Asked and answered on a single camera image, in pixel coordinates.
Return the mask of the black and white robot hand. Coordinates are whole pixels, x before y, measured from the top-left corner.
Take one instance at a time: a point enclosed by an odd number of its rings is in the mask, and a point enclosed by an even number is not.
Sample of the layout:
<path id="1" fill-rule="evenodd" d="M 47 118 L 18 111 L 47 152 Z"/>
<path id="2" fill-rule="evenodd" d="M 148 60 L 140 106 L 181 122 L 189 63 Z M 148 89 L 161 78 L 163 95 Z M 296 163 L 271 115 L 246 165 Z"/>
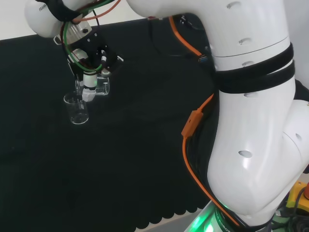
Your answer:
<path id="1" fill-rule="evenodd" d="M 98 30 L 89 25 L 67 23 L 62 35 L 63 47 L 75 78 L 77 95 L 85 102 L 110 91 L 110 78 L 123 63 Z"/>

